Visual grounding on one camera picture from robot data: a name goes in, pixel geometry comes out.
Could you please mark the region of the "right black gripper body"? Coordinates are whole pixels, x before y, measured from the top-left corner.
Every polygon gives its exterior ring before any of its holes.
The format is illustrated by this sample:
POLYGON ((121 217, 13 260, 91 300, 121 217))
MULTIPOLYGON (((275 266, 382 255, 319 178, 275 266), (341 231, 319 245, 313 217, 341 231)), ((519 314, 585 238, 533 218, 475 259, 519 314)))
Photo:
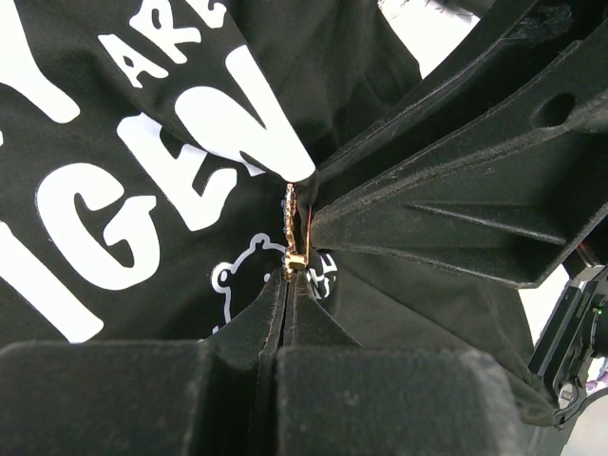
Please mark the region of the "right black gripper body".
POLYGON ((582 243, 563 266, 569 280, 529 362, 556 407, 558 429, 607 395, 590 392, 586 378, 588 363, 607 357, 607 256, 582 243))

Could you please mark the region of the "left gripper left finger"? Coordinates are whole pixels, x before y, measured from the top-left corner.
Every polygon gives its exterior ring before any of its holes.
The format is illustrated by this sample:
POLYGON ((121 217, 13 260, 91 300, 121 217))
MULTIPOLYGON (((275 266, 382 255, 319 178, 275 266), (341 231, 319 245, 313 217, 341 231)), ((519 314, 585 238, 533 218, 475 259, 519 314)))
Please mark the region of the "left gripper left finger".
POLYGON ((262 455, 288 287, 201 341, 22 343, 1 352, 5 455, 262 455))

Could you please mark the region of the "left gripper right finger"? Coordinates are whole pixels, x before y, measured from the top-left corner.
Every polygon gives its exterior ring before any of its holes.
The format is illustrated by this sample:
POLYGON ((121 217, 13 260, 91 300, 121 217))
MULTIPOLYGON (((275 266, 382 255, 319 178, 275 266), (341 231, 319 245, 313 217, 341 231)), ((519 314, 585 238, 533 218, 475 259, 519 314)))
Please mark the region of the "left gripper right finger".
POLYGON ((502 369, 475 350, 365 349, 304 275, 285 306, 275 364, 279 455, 519 455, 502 369))

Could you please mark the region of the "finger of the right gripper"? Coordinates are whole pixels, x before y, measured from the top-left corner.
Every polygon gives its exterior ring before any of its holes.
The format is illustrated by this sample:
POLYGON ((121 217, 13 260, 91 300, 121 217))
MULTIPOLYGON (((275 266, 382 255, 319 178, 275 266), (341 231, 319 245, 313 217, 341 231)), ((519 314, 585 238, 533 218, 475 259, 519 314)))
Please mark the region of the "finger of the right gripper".
POLYGON ((494 2, 422 82, 322 164, 319 198, 340 198, 485 114, 606 16, 604 1, 494 2))
POLYGON ((530 288, 607 220, 607 31, 370 180, 319 195, 313 244, 530 288))

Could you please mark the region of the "gold leaf brooch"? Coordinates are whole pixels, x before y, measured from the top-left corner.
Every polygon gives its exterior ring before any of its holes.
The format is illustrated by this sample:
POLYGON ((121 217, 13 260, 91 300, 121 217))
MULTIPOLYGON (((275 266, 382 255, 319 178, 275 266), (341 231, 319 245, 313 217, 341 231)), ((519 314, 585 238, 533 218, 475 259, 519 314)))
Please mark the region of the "gold leaf brooch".
POLYGON ((290 282, 295 273, 305 271, 310 263, 311 225, 313 209, 308 207, 303 218, 298 214, 296 185, 288 183, 284 199, 281 201, 283 233, 287 242, 282 257, 282 274, 290 282))

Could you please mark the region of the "black printed t-shirt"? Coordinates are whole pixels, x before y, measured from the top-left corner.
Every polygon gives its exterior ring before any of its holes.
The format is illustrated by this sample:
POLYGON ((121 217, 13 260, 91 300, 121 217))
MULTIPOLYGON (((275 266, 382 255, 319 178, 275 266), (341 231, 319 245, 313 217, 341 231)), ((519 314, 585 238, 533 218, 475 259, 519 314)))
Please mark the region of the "black printed t-shirt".
POLYGON ((5 1, 1 342, 204 339, 421 79, 373 1, 5 1))

